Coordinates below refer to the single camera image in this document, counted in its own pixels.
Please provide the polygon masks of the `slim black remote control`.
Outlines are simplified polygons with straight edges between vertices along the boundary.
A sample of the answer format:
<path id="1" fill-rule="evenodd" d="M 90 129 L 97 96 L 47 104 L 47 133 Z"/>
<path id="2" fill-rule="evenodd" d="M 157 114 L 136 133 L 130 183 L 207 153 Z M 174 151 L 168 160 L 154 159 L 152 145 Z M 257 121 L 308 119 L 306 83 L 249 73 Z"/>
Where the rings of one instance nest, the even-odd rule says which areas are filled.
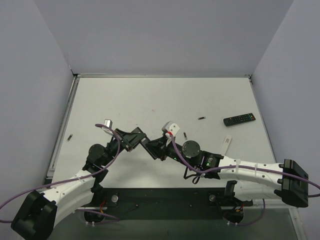
<path id="1" fill-rule="evenodd" d="M 140 145 L 142 145 L 142 147 L 147 151 L 147 153 L 149 154 L 149 148 L 146 147 L 146 144 L 151 141 L 148 137 L 147 134 L 145 133 L 145 139 L 140 143 Z"/>

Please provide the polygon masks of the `white remote control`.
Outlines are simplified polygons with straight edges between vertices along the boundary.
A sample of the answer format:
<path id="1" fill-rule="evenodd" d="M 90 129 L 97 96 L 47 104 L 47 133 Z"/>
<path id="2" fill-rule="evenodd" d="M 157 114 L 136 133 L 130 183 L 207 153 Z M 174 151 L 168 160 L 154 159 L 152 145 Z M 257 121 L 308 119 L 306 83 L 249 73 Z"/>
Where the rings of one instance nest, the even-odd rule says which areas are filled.
<path id="1" fill-rule="evenodd" d="M 221 145 L 220 150 L 219 150 L 219 153 L 220 153 L 221 155 L 225 155 L 225 154 L 227 153 L 227 150 L 228 150 L 228 148 L 229 148 L 229 146 L 230 146 L 231 141 L 232 141 L 232 136 L 231 136 L 231 135 L 227 135 L 227 136 L 225 137 L 222 145 Z"/>

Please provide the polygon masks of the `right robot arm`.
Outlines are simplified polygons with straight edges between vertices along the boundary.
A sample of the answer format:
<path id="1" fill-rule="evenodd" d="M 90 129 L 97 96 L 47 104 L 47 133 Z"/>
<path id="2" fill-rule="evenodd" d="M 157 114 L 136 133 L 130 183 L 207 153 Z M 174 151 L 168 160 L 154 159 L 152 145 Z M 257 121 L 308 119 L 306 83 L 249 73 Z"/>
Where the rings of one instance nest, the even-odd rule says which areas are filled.
<path id="1" fill-rule="evenodd" d="M 309 205 L 309 176 L 294 160 L 285 159 L 283 163 L 243 161 L 201 150 L 193 140 L 179 145 L 166 136 L 143 143 L 154 159 L 171 158 L 194 171 L 199 178 L 226 180 L 225 198 L 242 202 L 280 199 L 297 208 Z"/>

